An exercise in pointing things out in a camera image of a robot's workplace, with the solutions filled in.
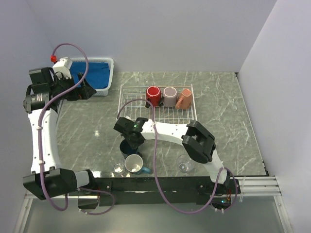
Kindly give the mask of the black base beam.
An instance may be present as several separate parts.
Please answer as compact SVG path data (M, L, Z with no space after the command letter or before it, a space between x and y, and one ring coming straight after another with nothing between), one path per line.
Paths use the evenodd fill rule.
M208 205L215 196L238 195L241 190L238 180L226 179L213 182L208 176L190 177L128 177L90 178L87 185L76 187L67 184L61 195L73 193L82 196L78 201L81 212L94 215L97 206L106 206L110 211L120 204L194 203Z

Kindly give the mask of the clear glass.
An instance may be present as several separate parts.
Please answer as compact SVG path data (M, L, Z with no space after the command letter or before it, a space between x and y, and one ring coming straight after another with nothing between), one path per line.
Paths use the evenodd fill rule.
M194 169L194 161L187 154L180 155L176 162L182 173L189 173Z
M122 175L126 171L124 161L118 161L112 166L112 172L116 175Z

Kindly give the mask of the red mug black handle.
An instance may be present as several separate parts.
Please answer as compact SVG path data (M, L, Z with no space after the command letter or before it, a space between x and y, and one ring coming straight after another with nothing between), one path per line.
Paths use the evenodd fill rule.
M159 106L162 98L161 90L157 86L149 86L145 91L145 98L153 107Z

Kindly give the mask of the blue cloth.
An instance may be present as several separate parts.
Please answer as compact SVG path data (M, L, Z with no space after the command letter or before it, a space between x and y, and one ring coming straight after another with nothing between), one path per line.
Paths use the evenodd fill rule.
M79 81L78 73L84 74L86 69L85 62L74 61L70 68L70 73L75 83ZM109 83L110 69L108 63L105 62L89 62L89 69L86 75L87 82L94 89L105 89Z

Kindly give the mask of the left clear glass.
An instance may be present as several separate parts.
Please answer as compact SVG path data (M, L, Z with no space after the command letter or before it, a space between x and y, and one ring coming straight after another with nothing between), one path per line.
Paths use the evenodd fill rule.
M124 161L118 161L112 166L112 172L116 175L122 175L126 171Z

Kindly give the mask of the dark blue mug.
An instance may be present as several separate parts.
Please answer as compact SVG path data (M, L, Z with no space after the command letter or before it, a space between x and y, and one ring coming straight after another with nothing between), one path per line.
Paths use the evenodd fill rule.
M136 148L136 149L131 148L131 146L129 145L129 143L126 140L123 140L120 143L119 148L120 148L121 154L123 155L124 159L126 159L129 155L132 155L132 154L137 154L140 157L142 157L142 154L139 152L138 148Z

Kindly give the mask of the white plastic basket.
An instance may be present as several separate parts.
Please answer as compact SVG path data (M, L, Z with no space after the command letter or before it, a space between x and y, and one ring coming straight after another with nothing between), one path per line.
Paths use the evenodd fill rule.
M84 73L86 62L83 57L72 58L70 73L75 83L78 83L78 73ZM108 95L113 79L114 61L105 57L88 57L89 70L86 76L88 84L96 90L94 97L105 97Z

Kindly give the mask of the right clear glass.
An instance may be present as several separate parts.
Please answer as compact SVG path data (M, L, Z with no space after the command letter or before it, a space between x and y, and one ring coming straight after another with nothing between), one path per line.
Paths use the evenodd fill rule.
M187 154L180 155L176 162L182 173L189 173L194 169L194 161Z

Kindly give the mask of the mauve mug black handle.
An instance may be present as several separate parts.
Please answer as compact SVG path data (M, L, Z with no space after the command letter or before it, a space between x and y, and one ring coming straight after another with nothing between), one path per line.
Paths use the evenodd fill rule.
M177 90L174 87L168 86L164 88L159 106L174 107L177 102Z

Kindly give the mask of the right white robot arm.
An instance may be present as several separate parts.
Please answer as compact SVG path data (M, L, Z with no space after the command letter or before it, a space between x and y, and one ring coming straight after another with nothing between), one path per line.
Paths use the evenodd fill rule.
M225 169L217 154L215 137L198 121L170 124L154 122L143 117L135 121L120 117L114 125L114 130L119 132L133 149L146 140L155 139L183 146L188 156L207 170L218 195L236 187L235 180L230 178L229 171Z

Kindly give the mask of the pink floral mug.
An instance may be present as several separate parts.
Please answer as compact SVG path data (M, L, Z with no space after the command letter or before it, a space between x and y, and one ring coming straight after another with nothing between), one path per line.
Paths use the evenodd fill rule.
M188 109L192 102L192 91L185 88L180 93L177 103L175 105L176 109Z

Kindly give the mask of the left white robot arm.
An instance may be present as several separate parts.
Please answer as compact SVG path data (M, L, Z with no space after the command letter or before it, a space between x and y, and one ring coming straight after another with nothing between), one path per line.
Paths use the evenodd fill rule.
M74 86L75 82L69 67L37 68L29 71L32 84L27 87L23 107L28 114L32 129L33 161L31 174L23 177L24 187L40 200L76 191L78 188L86 195L96 192L97 183L89 169L74 172L61 166L56 129L63 100L87 100L93 89L87 81L54 100L46 111L45 105L56 95Z

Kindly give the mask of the light blue white mug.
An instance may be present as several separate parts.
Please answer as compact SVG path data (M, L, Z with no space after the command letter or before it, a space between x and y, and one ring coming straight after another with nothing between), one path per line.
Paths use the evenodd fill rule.
M143 159L137 154L131 154L125 159L125 168L132 174L151 174L151 170L144 166Z

